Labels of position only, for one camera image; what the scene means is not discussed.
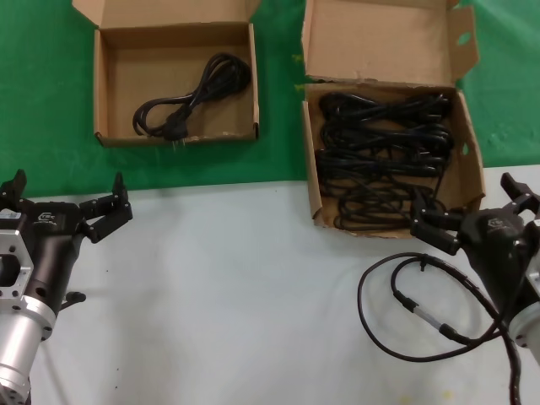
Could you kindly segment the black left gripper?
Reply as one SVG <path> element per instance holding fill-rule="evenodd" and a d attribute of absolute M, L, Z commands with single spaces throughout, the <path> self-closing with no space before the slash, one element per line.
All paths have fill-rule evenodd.
<path fill-rule="evenodd" d="M 132 220 L 132 207 L 121 172 L 111 194 L 81 202 L 31 202 L 21 200 L 25 172 L 17 170 L 1 185 L 1 209 L 20 211 L 30 231 L 28 248 L 33 271 L 24 294 L 53 312 L 60 311 L 84 235 L 98 243 Z"/>

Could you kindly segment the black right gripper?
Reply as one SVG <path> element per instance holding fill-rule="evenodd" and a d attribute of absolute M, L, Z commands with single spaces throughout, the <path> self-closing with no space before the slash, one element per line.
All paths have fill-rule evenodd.
<path fill-rule="evenodd" d="M 527 184 L 516 181 L 508 172 L 501 176 L 500 186 L 510 199 L 503 209 L 486 209 L 466 218 L 462 210 L 448 212 L 431 207 L 415 187 L 410 232 L 452 256 L 462 243 L 471 268 L 495 309 L 503 315 L 502 323 L 508 326 L 521 311 L 538 302 L 538 295 L 524 273 L 538 251 L 539 239 L 526 230 L 517 214 L 531 211 L 538 216 L 540 200 Z M 450 231 L 458 232 L 458 237 Z"/>

